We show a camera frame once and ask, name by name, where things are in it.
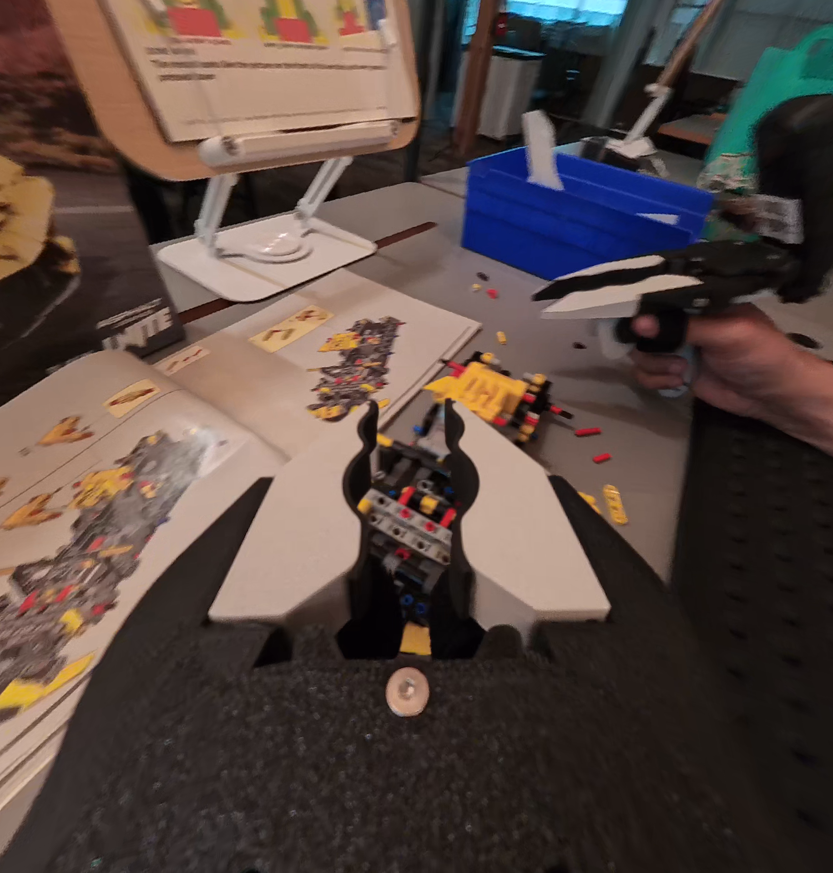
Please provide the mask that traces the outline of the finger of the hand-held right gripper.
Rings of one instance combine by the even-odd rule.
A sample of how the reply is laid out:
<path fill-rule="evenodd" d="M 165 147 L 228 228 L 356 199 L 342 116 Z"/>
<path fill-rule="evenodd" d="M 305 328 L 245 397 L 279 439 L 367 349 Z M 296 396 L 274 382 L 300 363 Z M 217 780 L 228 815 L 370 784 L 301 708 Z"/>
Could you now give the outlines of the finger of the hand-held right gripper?
<path fill-rule="evenodd" d="M 641 299 L 651 293 L 682 291 L 704 285 L 699 278 L 658 275 L 635 283 L 573 291 L 542 310 L 543 320 L 592 320 L 630 318 L 640 307 Z"/>
<path fill-rule="evenodd" d="M 614 260 L 554 278 L 535 291 L 531 300 L 560 300 L 574 292 L 634 284 L 666 272 L 667 266 L 667 259 L 660 254 Z"/>

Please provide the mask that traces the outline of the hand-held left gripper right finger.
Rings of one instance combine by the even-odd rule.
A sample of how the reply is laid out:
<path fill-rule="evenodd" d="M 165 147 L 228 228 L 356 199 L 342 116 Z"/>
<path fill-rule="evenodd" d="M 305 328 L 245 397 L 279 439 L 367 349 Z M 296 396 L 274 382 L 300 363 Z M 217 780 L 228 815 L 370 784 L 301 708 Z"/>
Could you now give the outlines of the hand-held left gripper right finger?
<path fill-rule="evenodd" d="M 481 626 L 605 620 L 609 600 L 545 469 L 459 401 L 445 425 L 473 575 L 460 608 Z"/>

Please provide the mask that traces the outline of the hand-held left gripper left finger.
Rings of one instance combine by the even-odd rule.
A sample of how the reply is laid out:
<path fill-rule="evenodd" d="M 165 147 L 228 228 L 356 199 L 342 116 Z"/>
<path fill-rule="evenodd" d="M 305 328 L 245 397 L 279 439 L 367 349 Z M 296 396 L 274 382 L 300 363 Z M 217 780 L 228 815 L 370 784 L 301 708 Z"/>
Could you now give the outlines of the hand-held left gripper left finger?
<path fill-rule="evenodd" d="M 369 401 L 328 425 L 274 476 L 208 610 L 215 623 L 342 626 L 351 617 L 347 577 L 356 565 L 361 516 L 345 473 L 376 444 Z"/>

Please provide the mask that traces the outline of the lego car chassis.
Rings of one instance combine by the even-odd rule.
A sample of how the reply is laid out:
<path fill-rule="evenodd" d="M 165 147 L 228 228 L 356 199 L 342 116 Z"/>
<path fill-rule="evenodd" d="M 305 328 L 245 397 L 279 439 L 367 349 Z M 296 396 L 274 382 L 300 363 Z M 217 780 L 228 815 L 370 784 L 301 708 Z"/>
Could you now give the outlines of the lego car chassis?
<path fill-rule="evenodd" d="M 515 378 L 492 353 L 445 365 L 451 373 L 423 387 L 433 402 L 414 428 L 414 441 L 378 434 L 371 488 L 358 504 L 372 530 L 371 554 L 397 592 L 404 656 L 432 654 L 430 594 L 449 565 L 459 507 L 447 461 L 444 402 L 461 401 L 519 449 L 536 439 L 542 416 L 575 417 L 553 400 L 546 376 Z"/>

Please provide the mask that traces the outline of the lego instruction booklet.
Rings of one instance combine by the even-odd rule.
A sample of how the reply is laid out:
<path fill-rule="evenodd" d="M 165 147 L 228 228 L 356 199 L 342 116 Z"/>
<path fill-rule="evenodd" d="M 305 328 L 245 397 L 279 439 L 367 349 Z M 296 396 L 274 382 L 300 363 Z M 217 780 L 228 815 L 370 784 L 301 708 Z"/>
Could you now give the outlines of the lego instruction booklet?
<path fill-rule="evenodd" d="M 86 355 L 0 408 L 0 783 L 70 718 L 146 592 L 259 478 L 331 420 L 313 415 L 335 334 L 366 323 L 388 421 L 477 321 L 339 270 L 156 365 Z"/>

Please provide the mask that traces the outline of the lego set box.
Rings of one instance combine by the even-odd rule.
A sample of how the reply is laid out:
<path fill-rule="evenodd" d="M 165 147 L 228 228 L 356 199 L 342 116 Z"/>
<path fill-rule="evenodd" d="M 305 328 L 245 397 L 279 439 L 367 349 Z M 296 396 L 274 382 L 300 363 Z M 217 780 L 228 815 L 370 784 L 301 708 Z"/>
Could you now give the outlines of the lego set box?
<path fill-rule="evenodd" d="M 150 251 L 160 186 L 101 135 L 45 2 L 0 2 L 0 406 L 89 353 L 184 330 Z"/>

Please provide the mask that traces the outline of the person's right hand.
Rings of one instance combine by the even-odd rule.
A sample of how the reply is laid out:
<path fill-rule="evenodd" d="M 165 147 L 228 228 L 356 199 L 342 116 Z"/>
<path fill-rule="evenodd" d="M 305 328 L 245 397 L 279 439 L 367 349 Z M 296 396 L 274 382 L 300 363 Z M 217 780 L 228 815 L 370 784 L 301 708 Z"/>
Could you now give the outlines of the person's right hand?
<path fill-rule="evenodd" d="M 718 409 L 801 440 L 833 409 L 833 363 L 793 343 L 756 306 L 693 316 L 685 340 L 699 353 L 690 390 Z"/>

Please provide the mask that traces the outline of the blue storage bin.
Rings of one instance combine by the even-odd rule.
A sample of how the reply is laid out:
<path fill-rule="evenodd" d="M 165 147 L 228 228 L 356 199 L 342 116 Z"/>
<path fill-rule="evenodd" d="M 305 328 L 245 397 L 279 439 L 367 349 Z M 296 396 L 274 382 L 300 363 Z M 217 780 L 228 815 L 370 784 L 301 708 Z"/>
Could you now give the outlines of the blue storage bin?
<path fill-rule="evenodd" d="M 555 161 L 561 190 L 529 180 L 523 147 L 472 161 L 461 246 L 552 280 L 701 238 L 710 193 L 577 156 Z"/>

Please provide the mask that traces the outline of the white paper strip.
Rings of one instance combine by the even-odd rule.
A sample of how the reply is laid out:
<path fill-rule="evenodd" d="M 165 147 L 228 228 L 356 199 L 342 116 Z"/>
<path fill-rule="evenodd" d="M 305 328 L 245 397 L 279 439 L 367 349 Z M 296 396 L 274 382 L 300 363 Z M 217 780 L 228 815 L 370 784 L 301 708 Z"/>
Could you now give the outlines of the white paper strip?
<path fill-rule="evenodd" d="M 555 127 L 541 110 L 522 114 L 528 181 L 544 188 L 563 191 L 565 186 L 556 165 Z"/>

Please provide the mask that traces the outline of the white cabinet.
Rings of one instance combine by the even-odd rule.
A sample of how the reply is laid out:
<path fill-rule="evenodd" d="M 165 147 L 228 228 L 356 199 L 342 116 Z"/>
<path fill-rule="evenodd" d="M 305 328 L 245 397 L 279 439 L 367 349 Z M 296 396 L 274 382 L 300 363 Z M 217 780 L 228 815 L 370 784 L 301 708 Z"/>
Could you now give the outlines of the white cabinet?
<path fill-rule="evenodd" d="M 477 135 L 500 142 L 521 134 L 544 58 L 540 51 L 493 48 Z"/>

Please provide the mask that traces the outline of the teal tote bag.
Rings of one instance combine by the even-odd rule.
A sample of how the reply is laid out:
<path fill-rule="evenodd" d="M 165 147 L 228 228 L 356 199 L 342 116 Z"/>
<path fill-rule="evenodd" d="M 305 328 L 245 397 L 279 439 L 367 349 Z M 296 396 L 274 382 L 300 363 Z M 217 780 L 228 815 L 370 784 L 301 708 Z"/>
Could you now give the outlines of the teal tote bag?
<path fill-rule="evenodd" d="M 833 95 L 833 25 L 813 31 L 795 48 L 764 51 L 708 149 L 697 187 L 709 187 L 709 166 L 724 156 L 742 177 L 751 176 L 753 159 L 745 156 L 752 154 L 759 119 L 787 100 L 818 94 Z"/>

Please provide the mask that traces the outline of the black dotted floor mat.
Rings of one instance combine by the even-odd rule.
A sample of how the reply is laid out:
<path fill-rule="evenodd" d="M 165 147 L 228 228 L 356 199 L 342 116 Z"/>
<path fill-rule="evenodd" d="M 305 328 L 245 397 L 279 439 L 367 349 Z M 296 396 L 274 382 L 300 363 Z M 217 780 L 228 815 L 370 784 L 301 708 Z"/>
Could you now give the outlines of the black dotted floor mat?
<path fill-rule="evenodd" d="M 671 585 L 807 871 L 833 871 L 833 457 L 693 408 Z"/>

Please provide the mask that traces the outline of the white document stand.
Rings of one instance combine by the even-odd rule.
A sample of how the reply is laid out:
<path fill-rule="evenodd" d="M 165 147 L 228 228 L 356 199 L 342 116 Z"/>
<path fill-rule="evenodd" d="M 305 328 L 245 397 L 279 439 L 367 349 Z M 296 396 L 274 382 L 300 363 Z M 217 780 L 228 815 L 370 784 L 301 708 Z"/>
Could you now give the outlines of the white document stand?
<path fill-rule="evenodd" d="M 409 9 L 406 2 L 391 3 L 405 58 L 412 64 L 419 109 L 415 118 L 171 143 L 100 2 L 47 2 L 96 124 L 116 151 L 162 180 L 207 180 L 193 237 L 160 252 L 165 267 L 219 298 L 246 303 L 267 300 L 375 252 L 374 243 L 327 224 L 317 212 L 354 158 L 405 147 L 417 132 L 421 99 Z M 292 211 L 241 230 L 222 227 L 238 180 L 257 171 L 313 163 L 319 164 L 318 171 Z"/>

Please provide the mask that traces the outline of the printed instruction sheet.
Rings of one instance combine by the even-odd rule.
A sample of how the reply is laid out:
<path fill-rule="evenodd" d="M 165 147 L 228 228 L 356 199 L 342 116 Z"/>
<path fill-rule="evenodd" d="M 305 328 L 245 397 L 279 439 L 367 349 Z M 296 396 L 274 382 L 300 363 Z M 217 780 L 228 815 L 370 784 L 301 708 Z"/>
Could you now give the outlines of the printed instruction sheet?
<path fill-rule="evenodd" d="M 100 2 L 171 143 L 409 120 L 391 2 Z"/>

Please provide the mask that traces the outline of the wooden post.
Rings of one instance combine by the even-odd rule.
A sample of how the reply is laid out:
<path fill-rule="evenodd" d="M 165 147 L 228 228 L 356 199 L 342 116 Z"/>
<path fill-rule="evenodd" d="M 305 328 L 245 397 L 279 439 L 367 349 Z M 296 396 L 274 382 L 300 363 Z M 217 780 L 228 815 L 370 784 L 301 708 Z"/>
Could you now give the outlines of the wooden post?
<path fill-rule="evenodd" d="M 500 1 L 482 1 L 479 5 L 476 29 L 469 45 L 463 96 L 454 129 L 454 152 L 458 158 L 468 158 L 476 140 L 500 5 Z"/>

